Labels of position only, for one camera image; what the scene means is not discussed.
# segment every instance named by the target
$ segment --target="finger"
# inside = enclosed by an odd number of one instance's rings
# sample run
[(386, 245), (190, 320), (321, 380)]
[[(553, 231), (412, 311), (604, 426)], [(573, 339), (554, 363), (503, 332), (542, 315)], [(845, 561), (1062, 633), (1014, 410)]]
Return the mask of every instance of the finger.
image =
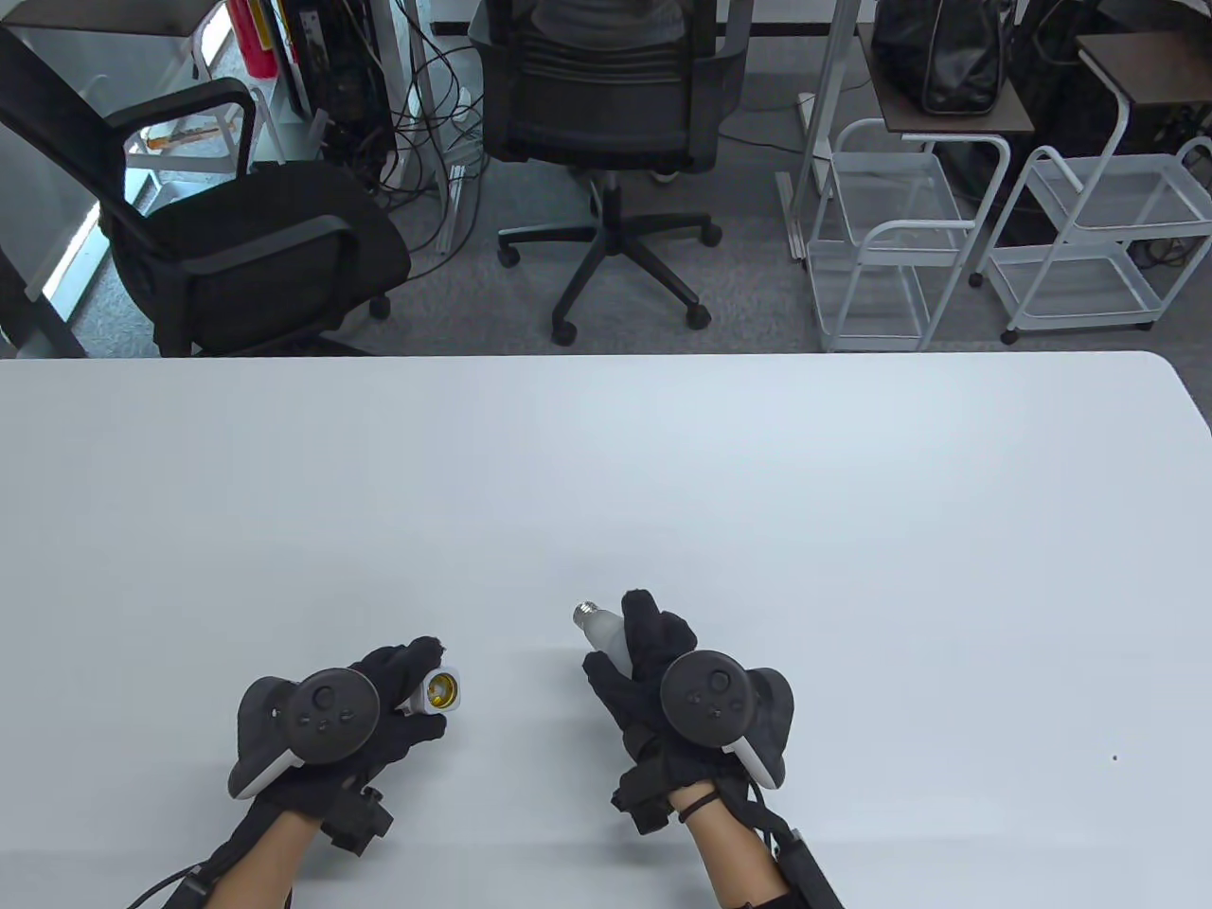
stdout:
[(661, 613), (661, 638), (673, 659), (698, 646), (698, 636), (686, 624), (686, 619), (673, 612)]
[(446, 716), (442, 714), (413, 714), (405, 722), (413, 743), (435, 742), (446, 734)]
[(441, 738), (445, 732), (445, 716), (428, 714), (404, 716), (393, 711), (379, 721), (375, 736), (364, 745), (358, 758), (364, 765), (395, 764), (412, 745)]
[(367, 653), (365, 657), (362, 657), (361, 659), (359, 659), (356, 663), (354, 663), (354, 665), (355, 667), (358, 667), (358, 665), (364, 665), (364, 667), (384, 665), (388, 661), (391, 659), (391, 657), (394, 657), (401, 650), (404, 650), (404, 645), (402, 644), (396, 644), (396, 645), (391, 645), (391, 646), (388, 646), (388, 647), (377, 647), (377, 648), (372, 650), (370, 653)]
[(446, 648), (436, 638), (417, 638), (391, 662), (391, 671), (399, 674), (400, 698), (408, 697), (425, 680), (425, 675), (442, 664)]
[(599, 651), (585, 654), (581, 668), (589, 679), (589, 687), (594, 690), (598, 699), (610, 710), (614, 719), (614, 725), (625, 730), (636, 722), (636, 713), (640, 710), (640, 690), (630, 679), (623, 675), (610, 657)]
[(651, 663), (653, 647), (661, 646), (661, 610), (647, 590), (629, 590), (623, 595), (623, 633), (634, 667)]

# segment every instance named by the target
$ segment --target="gray shirt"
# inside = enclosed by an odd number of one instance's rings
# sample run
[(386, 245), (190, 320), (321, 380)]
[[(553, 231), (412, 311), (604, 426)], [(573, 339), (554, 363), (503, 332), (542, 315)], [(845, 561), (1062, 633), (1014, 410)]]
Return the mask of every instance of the gray shirt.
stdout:
[(686, 34), (678, 0), (538, 0), (531, 22), (553, 41), (590, 51), (669, 44)]

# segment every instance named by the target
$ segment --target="black bag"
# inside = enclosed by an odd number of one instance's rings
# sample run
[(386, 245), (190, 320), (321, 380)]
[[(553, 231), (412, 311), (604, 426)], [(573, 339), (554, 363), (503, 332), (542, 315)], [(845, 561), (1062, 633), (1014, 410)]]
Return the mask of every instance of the black bag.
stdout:
[(880, 69), (927, 114), (988, 114), (1008, 68), (1014, 0), (880, 0)]

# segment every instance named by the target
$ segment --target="gray carpet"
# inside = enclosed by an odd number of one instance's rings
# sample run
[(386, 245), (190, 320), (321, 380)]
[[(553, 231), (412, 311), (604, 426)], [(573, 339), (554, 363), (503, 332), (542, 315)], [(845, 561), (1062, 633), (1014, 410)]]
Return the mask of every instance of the gray carpet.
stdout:
[[(462, 40), (441, 42), (457, 47)], [(793, 112), (796, 92), (814, 87), (824, 41), (755, 39), (743, 109), (725, 131), (761, 142), (797, 147), (802, 133)], [(474, 53), (452, 58), (461, 79), (479, 92)], [(877, 114), (867, 70), (856, 46), (842, 95), (837, 127)], [(445, 91), (439, 80), (438, 95)], [(886, 139), (898, 144), (896, 139)], [(584, 250), (576, 245), (537, 245), (521, 250), (521, 264), (501, 267), (494, 231), (585, 215), (582, 187), (561, 167), (531, 162), (493, 162), (480, 187), (468, 187), (459, 236), (470, 224), (482, 191), (479, 217), (462, 252), (448, 265), (391, 293), (393, 315), (376, 322), (364, 309), (351, 314), (335, 337), (384, 355), (485, 354), (675, 354), (802, 353), (819, 349), (812, 325), (804, 271), (790, 262), (773, 172), (794, 170), (797, 158), (722, 141), (716, 168), (658, 185), (646, 175), (623, 179), (628, 212), (705, 210), (724, 228), (718, 248), (701, 246), (693, 234), (654, 238), (652, 248), (696, 288), (714, 315), (703, 332), (692, 332), (681, 305), (652, 279), (623, 258), (608, 259), (578, 301), (572, 320), (576, 347), (554, 347), (549, 311)], [(421, 200), (396, 216), (410, 246), (429, 236), (438, 204)], [(431, 251), (415, 257), (413, 274), (441, 262)], [(1166, 318), (1150, 333), (1136, 330), (1024, 336), (1014, 350), (1148, 349), (1170, 360), (1205, 417), (1212, 417), (1212, 310), (1206, 297), (1212, 263), (1205, 263)], [(1159, 268), (1150, 281), (1162, 286), (1176, 271)], [(926, 275), (927, 298), (943, 276)], [(997, 336), (1006, 316), (991, 291), (961, 285), (934, 342), (939, 350), (1004, 350)], [(135, 309), (107, 263), (73, 320), (95, 356), (155, 356), (152, 328)]]

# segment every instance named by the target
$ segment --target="person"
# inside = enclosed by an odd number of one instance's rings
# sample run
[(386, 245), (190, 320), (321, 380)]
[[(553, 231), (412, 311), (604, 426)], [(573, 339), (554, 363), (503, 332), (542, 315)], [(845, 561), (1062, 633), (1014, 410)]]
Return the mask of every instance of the person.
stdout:
[(248, 853), (215, 884), (206, 909), (282, 909), (303, 856), (341, 791), (353, 785), (360, 789), (383, 767), (404, 760), (413, 745), (446, 733), (446, 718), (440, 714), (404, 716), (394, 709), (428, 673), (441, 665), (442, 653), (436, 638), (418, 638), (407, 646), (379, 647), (350, 667), (378, 692), (379, 721), (375, 732), (349, 758), (292, 767), (257, 795), (244, 823), (265, 830)]
[(647, 590), (631, 590), (623, 598), (623, 629), (631, 678), (598, 651), (584, 659), (585, 676), (621, 732), (642, 726), (652, 733), (641, 754), (633, 756), (659, 758), (669, 806), (690, 829), (716, 902), (721, 909), (795, 909), (800, 899), (761, 836), (737, 821), (719, 797), (718, 785), (725, 781), (748, 781), (741, 761), (687, 742), (661, 707), (661, 680), (678, 657), (698, 646), (694, 633), (679, 616), (662, 612)]
[[(622, 732), (640, 724), (653, 733), (646, 748), (659, 754), (669, 806), (693, 837), (716, 902), (721, 909), (802, 909), (758, 833), (737, 821), (718, 797), (721, 782), (748, 779), (741, 762), (687, 742), (664, 720), (661, 679), (678, 657), (694, 650), (694, 633), (678, 616), (662, 612), (646, 590), (623, 598), (623, 622), (631, 678), (600, 652), (585, 657), (585, 676)], [(440, 664), (441, 652), (436, 639), (418, 639), (408, 647), (375, 651), (353, 668), (371, 679), (382, 703), (396, 704)], [(405, 718), (387, 708), (371, 741), (351, 758), (284, 773), (257, 797), (280, 813), (252, 851), (218, 881), (206, 909), (282, 909), (337, 790), (350, 778), (360, 782), (368, 771), (401, 760), (413, 745), (441, 738), (445, 728), (444, 716)]]
[(673, 44), (686, 35), (679, 0), (537, 0), (531, 22), (553, 41), (588, 51)]

